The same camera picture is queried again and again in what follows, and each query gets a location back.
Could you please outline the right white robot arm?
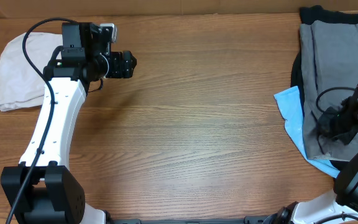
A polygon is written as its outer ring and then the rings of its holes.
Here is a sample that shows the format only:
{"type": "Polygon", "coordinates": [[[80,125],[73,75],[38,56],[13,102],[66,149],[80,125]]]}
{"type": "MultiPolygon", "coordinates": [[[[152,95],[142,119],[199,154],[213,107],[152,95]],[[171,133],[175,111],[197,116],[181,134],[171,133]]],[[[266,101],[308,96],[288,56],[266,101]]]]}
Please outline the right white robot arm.
{"type": "MultiPolygon", "coordinates": [[[[358,84],[342,108],[324,110],[318,133],[350,143],[358,133],[358,84]]],[[[294,202],[269,216],[264,223],[344,223],[358,221],[358,153],[338,174],[334,188],[308,202],[294,202]]]]}

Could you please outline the grey shorts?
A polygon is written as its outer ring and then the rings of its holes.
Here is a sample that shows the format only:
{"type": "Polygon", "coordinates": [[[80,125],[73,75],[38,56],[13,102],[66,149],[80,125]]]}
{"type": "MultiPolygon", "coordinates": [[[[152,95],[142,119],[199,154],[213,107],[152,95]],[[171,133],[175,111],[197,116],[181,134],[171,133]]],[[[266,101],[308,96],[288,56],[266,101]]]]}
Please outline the grey shorts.
{"type": "Polygon", "coordinates": [[[307,157],[349,161],[358,153],[358,134],[344,145],[319,134],[317,122],[322,109],[338,109],[358,84],[358,24],[301,24],[300,40],[307,157]]]}

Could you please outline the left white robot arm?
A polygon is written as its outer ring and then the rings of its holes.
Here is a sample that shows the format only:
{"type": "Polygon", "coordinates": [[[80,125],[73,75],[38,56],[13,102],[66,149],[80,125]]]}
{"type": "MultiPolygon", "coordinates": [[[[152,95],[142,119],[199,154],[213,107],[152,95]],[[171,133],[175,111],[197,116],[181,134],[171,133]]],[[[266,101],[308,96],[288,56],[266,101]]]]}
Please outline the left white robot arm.
{"type": "Polygon", "coordinates": [[[5,167],[1,186],[11,206],[7,222],[111,223],[107,211],[86,203],[85,191],[69,169],[76,119],[92,82],[130,78],[136,58],[114,52],[117,28],[61,19],[62,44],[38,75],[44,101],[32,139],[18,165],[5,167]]]}

